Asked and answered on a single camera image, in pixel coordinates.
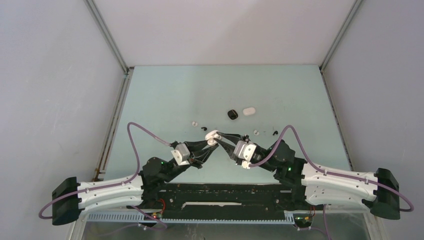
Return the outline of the white gold-trimmed charging case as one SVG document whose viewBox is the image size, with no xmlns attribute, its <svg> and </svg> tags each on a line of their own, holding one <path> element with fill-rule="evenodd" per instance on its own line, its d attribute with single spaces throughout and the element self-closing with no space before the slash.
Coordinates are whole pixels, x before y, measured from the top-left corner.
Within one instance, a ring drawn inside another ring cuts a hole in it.
<svg viewBox="0 0 424 240">
<path fill-rule="evenodd" d="M 217 140 L 222 140 L 222 136 L 218 132 L 218 130 L 213 130 L 205 135 L 205 140 L 209 146 L 214 146 L 218 143 Z"/>
</svg>

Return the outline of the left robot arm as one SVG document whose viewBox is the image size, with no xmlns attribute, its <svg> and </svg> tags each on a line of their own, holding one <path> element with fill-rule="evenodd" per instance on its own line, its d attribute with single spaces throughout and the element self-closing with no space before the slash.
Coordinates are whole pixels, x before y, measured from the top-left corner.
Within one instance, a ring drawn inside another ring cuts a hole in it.
<svg viewBox="0 0 424 240">
<path fill-rule="evenodd" d="M 190 167 L 202 168 L 218 148 L 207 140 L 171 144 L 172 159 L 151 157 L 135 175 L 101 182 L 79 182 L 66 178 L 52 192 L 52 224 L 72 223 L 83 214 L 117 207 L 140 206 L 153 208 L 162 187 Z"/>
</svg>

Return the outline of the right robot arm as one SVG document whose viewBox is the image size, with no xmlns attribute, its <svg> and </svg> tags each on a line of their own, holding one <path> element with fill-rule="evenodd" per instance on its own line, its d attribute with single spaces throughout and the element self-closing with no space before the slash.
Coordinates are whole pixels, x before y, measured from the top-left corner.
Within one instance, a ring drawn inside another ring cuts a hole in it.
<svg viewBox="0 0 424 240">
<path fill-rule="evenodd" d="M 212 140 L 224 148 L 237 165 L 249 169 L 253 164 L 273 173 L 274 179 L 291 189 L 295 209 L 306 206 L 336 206 L 368 209 L 374 216 L 399 220 L 399 183 L 392 172 L 354 172 L 329 168 L 296 157 L 284 140 L 263 148 L 247 135 L 216 132 Z"/>
</svg>

